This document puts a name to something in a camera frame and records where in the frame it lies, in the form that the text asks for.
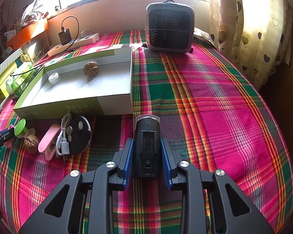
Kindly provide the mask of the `black round disc gadget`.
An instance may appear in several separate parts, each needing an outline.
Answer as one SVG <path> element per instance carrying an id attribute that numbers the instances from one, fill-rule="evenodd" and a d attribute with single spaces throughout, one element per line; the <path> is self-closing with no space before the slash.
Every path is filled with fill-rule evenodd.
<path id="1" fill-rule="evenodd" d="M 72 119 L 66 132 L 71 155 L 81 154 L 91 143 L 91 126 L 83 116 Z"/>

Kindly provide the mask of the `grey portable heater fan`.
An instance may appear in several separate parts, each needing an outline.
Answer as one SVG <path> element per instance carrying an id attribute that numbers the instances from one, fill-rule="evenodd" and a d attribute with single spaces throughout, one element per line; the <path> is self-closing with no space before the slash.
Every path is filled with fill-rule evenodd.
<path id="1" fill-rule="evenodd" d="M 146 7 L 146 45 L 157 52 L 190 52 L 194 35 L 195 13 L 174 0 L 151 3 Z"/>

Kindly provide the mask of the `green white mushroom massager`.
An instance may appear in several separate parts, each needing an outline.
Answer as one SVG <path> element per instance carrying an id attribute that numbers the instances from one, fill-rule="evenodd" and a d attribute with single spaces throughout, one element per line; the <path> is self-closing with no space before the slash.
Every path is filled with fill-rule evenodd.
<path id="1" fill-rule="evenodd" d="M 36 135 L 34 128 L 27 128 L 27 122 L 25 119 L 21 119 L 14 127 L 14 134 L 17 138 L 27 138 L 31 135 Z"/>

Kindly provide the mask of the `striped white box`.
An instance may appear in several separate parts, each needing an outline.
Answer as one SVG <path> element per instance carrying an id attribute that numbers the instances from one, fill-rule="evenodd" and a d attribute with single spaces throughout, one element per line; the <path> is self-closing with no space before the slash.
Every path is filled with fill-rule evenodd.
<path id="1" fill-rule="evenodd" d="M 13 63 L 15 62 L 21 55 L 23 54 L 23 51 L 21 48 L 14 51 L 9 57 L 7 57 L 1 64 L 0 64 L 0 76 L 3 74 L 5 70 Z"/>

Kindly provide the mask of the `heart pattern curtain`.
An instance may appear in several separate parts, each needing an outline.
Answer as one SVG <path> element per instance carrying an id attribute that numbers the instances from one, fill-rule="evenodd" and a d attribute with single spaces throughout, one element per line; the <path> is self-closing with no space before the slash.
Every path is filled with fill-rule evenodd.
<path id="1" fill-rule="evenodd" d="M 293 9 L 287 0 L 209 0 L 216 49 L 260 89 L 289 63 Z"/>

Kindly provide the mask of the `orange plastic basket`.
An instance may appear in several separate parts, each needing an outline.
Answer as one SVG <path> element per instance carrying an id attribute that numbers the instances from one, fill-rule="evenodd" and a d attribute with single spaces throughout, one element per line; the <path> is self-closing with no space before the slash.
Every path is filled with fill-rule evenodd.
<path id="1" fill-rule="evenodd" d="M 48 30 L 47 19 L 41 19 L 21 29 L 6 43 L 6 47 L 11 47 L 15 51 L 46 30 Z"/>

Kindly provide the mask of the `yellow green box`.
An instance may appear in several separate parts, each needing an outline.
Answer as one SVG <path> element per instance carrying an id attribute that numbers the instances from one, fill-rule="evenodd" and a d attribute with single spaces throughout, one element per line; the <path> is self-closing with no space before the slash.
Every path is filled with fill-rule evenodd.
<path id="1" fill-rule="evenodd" d="M 4 67 L 0 65 L 0 101 L 4 100 L 8 96 L 6 90 L 6 81 L 8 80 L 10 75 L 15 71 L 17 65 L 15 62 L 13 62 L 9 66 L 7 66 L 5 70 L 3 70 L 3 68 Z"/>

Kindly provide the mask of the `walnut in tray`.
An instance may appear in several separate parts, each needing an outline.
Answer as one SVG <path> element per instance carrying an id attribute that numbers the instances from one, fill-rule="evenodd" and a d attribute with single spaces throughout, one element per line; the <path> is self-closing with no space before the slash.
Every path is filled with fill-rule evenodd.
<path id="1" fill-rule="evenodd" d="M 99 65 L 95 61 L 90 61 L 85 64 L 83 72 L 87 77 L 95 76 L 99 72 Z"/>

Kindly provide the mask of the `walnut on bedspread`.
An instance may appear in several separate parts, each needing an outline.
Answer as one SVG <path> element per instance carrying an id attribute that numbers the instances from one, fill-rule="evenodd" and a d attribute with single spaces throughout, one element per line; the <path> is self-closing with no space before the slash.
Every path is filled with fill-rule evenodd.
<path id="1" fill-rule="evenodd" d="M 34 135 L 30 135 L 24 140 L 25 150 L 31 154 L 35 154 L 38 152 L 38 145 L 39 139 Z"/>

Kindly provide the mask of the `white power strip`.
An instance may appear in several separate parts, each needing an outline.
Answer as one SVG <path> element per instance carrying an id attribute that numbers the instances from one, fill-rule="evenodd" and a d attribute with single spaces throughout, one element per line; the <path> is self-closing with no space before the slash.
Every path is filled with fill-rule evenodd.
<path id="1" fill-rule="evenodd" d="M 91 34 L 91 35 L 87 35 L 84 36 L 82 38 L 78 38 L 76 39 L 76 41 L 72 40 L 69 43 L 65 44 L 65 45 L 61 45 L 58 44 L 54 47 L 52 47 L 52 49 L 50 49 L 47 54 L 49 57 L 55 56 L 56 54 L 62 53 L 62 52 L 66 52 L 70 49 L 76 49 L 79 48 L 83 45 L 88 45 L 88 44 L 93 44 L 96 43 L 99 40 L 99 34 L 95 33 L 95 34 Z"/>

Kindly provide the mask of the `black rectangular flashlight device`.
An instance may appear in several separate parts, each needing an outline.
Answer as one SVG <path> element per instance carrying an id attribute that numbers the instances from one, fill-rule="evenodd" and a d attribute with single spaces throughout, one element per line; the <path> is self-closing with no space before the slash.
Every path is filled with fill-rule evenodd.
<path id="1" fill-rule="evenodd" d="M 160 118 L 145 114 L 136 117 L 133 177 L 157 179 L 161 172 Z"/>

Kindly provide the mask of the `green wet wipes pack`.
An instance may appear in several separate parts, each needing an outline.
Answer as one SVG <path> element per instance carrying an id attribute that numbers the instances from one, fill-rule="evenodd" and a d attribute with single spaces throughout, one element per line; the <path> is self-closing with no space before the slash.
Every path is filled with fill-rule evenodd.
<path id="1" fill-rule="evenodd" d="M 36 69 L 34 69 L 31 62 L 24 62 L 20 67 L 16 68 L 6 81 L 8 95 L 15 94 L 17 90 L 24 90 L 25 83 L 31 80 L 35 72 Z"/>

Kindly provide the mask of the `green white cardboard box tray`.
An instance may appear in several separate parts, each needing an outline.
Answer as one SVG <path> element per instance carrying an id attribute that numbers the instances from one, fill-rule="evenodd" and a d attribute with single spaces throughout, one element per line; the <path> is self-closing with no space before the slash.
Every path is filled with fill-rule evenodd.
<path id="1" fill-rule="evenodd" d="M 87 77 L 83 68 L 95 61 L 99 72 Z M 57 72 L 55 85 L 48 77 Z M 132 48 L 109 49 L 49 62 L 21 94 L 13 110 L 20 118 L 61 118 L 67 112 L 84 116 L 133 113 Z"/>

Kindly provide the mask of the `black charger adapter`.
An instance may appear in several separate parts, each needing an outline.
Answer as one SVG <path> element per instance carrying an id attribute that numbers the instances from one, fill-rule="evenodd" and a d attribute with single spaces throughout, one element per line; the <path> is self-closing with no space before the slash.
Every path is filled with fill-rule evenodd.
<path id="1" fill-rule="evenodd" d="M 60 39 L 61 45 L 65 45 L 69 43 L 72 40 L 70 30 L 68 28 L 62 27 L 61 32 L 59 32 L 59 39 Z"/>

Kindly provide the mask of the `pink clip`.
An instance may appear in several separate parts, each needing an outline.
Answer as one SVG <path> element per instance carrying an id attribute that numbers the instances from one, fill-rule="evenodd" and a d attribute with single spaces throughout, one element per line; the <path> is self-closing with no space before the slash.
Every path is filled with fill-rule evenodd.
<path id="1" fill-rule="evenodd" d="M 38 152 L 43 153 L 47 161 L 50 161 L 56 154 L 55 144 L 60 129 L 59 124 L 53 124 L 38 144 Z"/>

